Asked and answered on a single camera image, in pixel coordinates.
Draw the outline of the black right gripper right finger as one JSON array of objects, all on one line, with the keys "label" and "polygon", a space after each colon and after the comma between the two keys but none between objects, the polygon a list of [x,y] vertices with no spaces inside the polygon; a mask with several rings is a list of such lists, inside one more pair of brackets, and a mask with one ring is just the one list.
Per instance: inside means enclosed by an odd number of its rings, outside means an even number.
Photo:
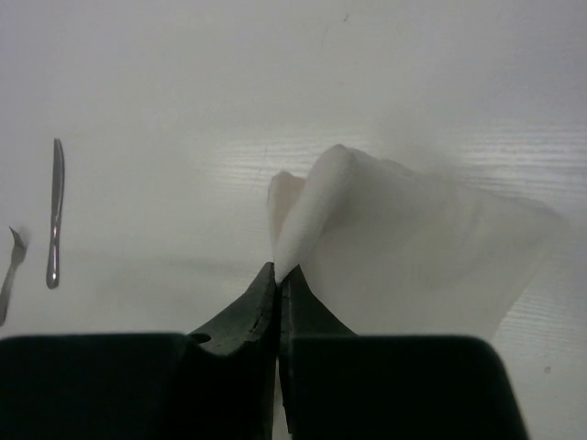
[{"label": "black right gripper right finger", "polygon": [[294,432],[291,343],[295,336],[356,336],[312,293],[300,266],[281,283],[282,311],[278,350],[282,406],[288,433]]}]

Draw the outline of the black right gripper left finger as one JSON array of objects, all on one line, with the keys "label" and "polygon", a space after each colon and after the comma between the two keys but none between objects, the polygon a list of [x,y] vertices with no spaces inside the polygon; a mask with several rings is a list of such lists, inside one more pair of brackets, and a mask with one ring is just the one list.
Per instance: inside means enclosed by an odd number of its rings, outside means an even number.
[{"label": "black right gripper left finger", "polygon": [[196,432],[204,439],[270,439],[277,352],[273,264],[190,334],[197,344]]}]

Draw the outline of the white cloth napkin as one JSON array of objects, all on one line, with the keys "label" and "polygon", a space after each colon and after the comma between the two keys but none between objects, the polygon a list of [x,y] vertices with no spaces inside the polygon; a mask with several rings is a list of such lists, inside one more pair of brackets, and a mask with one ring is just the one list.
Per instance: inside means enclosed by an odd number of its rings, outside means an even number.
[{"label": "white cloth napkin", "polygon": [[542,203],[341,145],[303,178],[274,175],[267,208],[275,279],[300,269],[360,335],[492,337],[567,225]]}]

